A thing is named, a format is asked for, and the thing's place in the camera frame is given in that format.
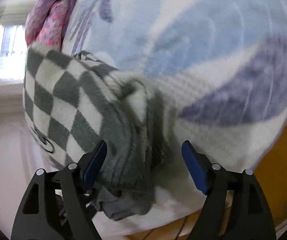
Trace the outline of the purple pink floral quilt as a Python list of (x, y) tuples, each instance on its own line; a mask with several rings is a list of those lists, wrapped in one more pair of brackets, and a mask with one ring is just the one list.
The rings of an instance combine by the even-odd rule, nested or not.
[(61, 51), (76, 0), (38, 0), (25, 22), (25, 41)]

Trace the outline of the window with white frame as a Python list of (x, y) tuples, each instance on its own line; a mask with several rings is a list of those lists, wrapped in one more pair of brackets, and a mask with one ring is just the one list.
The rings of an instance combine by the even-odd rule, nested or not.
[(23, 25), (0, 25), (0, 83), (21, 82), (25, 74), (27, 45)]

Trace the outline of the grey white checkered sweater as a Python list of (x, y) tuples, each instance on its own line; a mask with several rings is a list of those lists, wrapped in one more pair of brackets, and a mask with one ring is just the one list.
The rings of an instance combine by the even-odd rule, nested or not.
[(158, 81), (86, 51), (69, 56), (34, 42), (23, 100), (30, 131), (56, 167), (79, 161), (105, 141), (107, 156), (94, 186), (83, 183), (97, 211), (122, 220), (180, 207), (169, 171), (176, 101)]

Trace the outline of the white floral bed sheet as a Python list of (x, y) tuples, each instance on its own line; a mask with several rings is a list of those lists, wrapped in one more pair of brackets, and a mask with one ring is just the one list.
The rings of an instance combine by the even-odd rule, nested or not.
[(182, 142), (227, 170), (255, 168), (287, 122), (287, 0), (77, 0), (63, 44), (137, 72), (162, 94), (169, 164), (144, 216), (94, 222), (103, 237), (199, 210)]

